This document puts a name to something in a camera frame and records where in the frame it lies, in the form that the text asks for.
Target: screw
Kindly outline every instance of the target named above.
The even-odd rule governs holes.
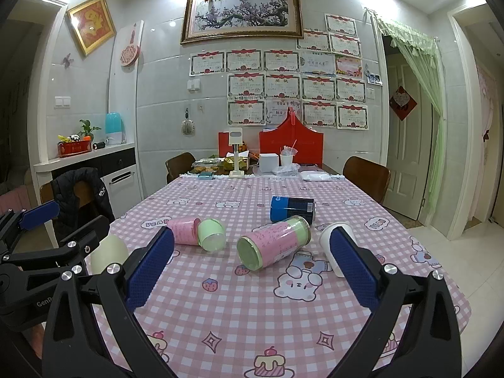
[[[79,273],[82,271],[82,266],[81,266],[81,265],[76,264],[75,266],[73,266],[73,267],[72,267],[72,271],[73,271],[75,274],[79,274]]]
[[[444,275],[442,273],[439,272],[439,270],[434,270],[432,272],[432,276],[436,279],[436,280],[442,280]]]
[[[119,272],[119,270],[121,269],[121,265],[118,264],[118,263],[112,263],[111,265],[109,265],[107,267],[107,273],[108,274],[115,274],[117,272]]]
[[[396,274],[397,273],[397,267],[394,266],[393,264],[384,265],[384,270],[387,274]]]
[[[68,280],[70,280],[70,279],[72,278],[72,276],[73,276],[73,275],[74,275],[74,274],[73,274],[72,272],[65,271],[65,272],[63,272],[63,273],[61,274],[61,279],[62,279],[63,281],[68,281]]]

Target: pink paper cup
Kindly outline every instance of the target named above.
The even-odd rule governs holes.
[[[180,217],[168,221],[168,227],[175,236],[175,243],[198,246],[199,217]]]

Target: black jacket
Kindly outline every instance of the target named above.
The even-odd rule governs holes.
[[[79,198],[74,194],[74,185],[80,181],[91,185],[94,200],[79,210]],[[115,220],[107,189],[97,169],[70,170],[51,180],[51,187],[54,200],[60,205],[60,214],[57,220],[52,221],[57,241],[63,240],[98,215],[104,215],[110,223]]]

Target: painting of plum blossom tree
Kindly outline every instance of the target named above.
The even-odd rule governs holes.
[[[302,37],[299,0],[187,0],[181,43],[224,37]]]

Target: pink can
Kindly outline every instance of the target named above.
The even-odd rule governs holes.
[[[248,232],[236,244],[241,262],[250,270],[267,267],[306,246],[310,225],[294,215],[256,232]]]
[[[175,236],[175,243],[198,246],[199,217],[180,217],[168,221],[168,227]]]

